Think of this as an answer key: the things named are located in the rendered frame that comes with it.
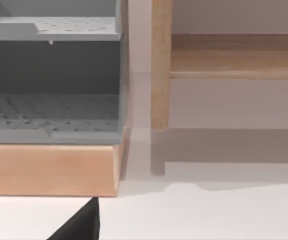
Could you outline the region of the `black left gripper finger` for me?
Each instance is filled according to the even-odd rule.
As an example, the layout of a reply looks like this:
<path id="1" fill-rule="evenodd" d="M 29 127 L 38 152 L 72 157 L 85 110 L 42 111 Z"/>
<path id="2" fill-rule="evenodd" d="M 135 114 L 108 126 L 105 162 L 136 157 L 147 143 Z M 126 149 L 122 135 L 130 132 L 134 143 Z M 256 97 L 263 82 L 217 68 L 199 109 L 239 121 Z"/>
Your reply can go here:
<path id="1" fill-rule="evenodd" d="M 46 240 L 99 240 L 99 198 L 93 197 Z"/>

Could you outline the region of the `pale wooden drawer front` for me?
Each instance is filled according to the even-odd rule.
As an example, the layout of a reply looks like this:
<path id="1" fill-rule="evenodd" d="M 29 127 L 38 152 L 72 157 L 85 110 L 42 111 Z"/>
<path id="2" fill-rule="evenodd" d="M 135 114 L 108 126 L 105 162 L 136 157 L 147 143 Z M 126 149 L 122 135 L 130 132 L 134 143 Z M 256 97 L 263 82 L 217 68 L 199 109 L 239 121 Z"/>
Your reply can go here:
<path id="1" fill-rule="evenodd" d="M 113 145 L 0 144 L 0 196 L 115 197 L 130 135 Z"/>

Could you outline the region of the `grey pierced drawer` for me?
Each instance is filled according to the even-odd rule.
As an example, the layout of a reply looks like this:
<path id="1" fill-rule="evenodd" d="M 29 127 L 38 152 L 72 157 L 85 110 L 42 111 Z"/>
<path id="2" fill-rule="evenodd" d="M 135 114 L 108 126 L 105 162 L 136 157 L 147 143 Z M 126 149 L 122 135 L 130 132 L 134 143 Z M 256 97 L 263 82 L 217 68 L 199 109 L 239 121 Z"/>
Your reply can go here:
<path id="1" fill-rule="evenodd" d="M 0 0 L 0 144 L 116 145 L 128 0 Z"/>

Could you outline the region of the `wooden open shelf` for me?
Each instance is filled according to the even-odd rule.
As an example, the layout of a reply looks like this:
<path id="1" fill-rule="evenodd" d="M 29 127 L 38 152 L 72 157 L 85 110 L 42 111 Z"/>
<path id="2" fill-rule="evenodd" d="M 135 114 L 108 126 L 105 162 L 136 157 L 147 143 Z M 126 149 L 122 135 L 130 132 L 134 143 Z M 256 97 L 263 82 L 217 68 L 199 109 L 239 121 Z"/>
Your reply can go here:
<path id="1" fill-rule="evenodd" d="M 171 80 L 288 80 L 288 34 L 172 32 L 173 0 L 152 0 L 151 127 L 169 127 Z"/>

